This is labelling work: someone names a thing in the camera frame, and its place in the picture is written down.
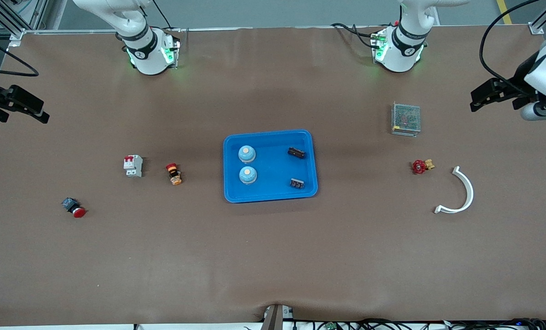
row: tabletop surface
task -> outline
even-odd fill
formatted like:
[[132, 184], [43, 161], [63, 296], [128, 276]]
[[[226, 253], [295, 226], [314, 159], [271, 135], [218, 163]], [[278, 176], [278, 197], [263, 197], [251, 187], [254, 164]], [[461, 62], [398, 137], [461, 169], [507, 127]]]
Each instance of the tabletop surface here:
[[[490, 78], [483, 31], [435, 27], [399, 74], [344, 30], [193, 32], [155, 77], [114, 35], [24, 36], [13, 52], [40, 76], [0, 85], [51, 119], [0, 123], [0, 325], [255, 321], [271, 303], [300, 319], [546, 319], [546, 121], [510, 102], [470, 112]], [[496, 27], [485, 58], [510, 77], [541, 40]], [[390, 133], [394, 102], [421, 107], [418, 138]], [[317, 195], [228, 203], [223, 140], [284, 129], [311, 132]], [[125, 176], [129, 154], [143, 178]], [[436, 168], [413, 175], [415, 159]], [[436, 215], [464, 204], [456, 165], [474, 202]]]

